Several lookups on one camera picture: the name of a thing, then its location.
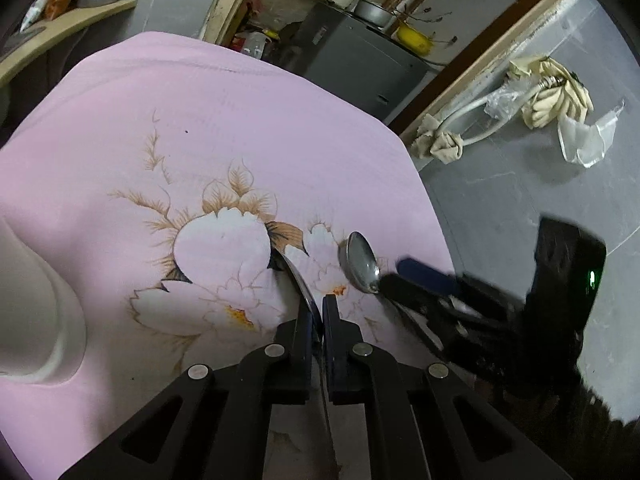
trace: spoon bowl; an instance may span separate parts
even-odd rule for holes
[[[367,294],[379,292],[380,267],[367,239],[359,232],[353,232],[347,239],[345,250],[346,267],[354,285]]]

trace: beige cloth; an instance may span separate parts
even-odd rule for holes
[[[593,111],[589,91],[563,65],[548,56],[520,57],[510,62],[509,77],[520,79],[531,75],[556,76],[566,80],[564,86],[537,93],[522,107],[522,118],[531,128],[543,128],[555,118],[567,116],[583,123]]]
[[[462,156],[462,137],[451,132],[441,132],[437,136],[435,131],[440,121],[426,114],[418,128],[418,138],[414,140],[409,152],[417,158],[434,156],[444,164],[458,160]]]

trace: pink tablecloth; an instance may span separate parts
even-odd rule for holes
[[[0,212],[69,282],[88,327],[67,383],[0,380],[0,431],[34,480],[57,478],[189,365],[268,342],[296,306],[267,269],[271,244],[318,300],[339,295],[366,340],[425,363],[337,261],[358,230],[386,268],[409,253],[451,270],[410,158],[380,122],[283,70],[141,34],[64,78],[1,150],[0,178]],[[304,455],[294,433],[273,434]],[[311,478],[305,467],[277,475]]]

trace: metal screw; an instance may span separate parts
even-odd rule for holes
[[[209,369],[205,365],[193,365],[187,373],[191,379],[204,379],[209,373]]]
[[[264,353],[269,357],[280,357],[282,354],[284,354],[284,346],[276,344],[269,345],[264,349]]]
[[[434,363],[429,367],[429,375],[436,379],[444,379],[449,375],[449,369],[442,363]]]
[[[373,354],[373,346],[369,343],[356,343],[353,345],[352,350],[354,354],[359,355],[360,357],[366,357]]]

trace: yellow bowl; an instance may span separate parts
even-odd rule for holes
[[[426,56],[433,47],[433,41],[430,38],[413,27],[409,27],[406,23],[400,23],[396,31],[396,37],[400,44],[415,52],[418,56]]]

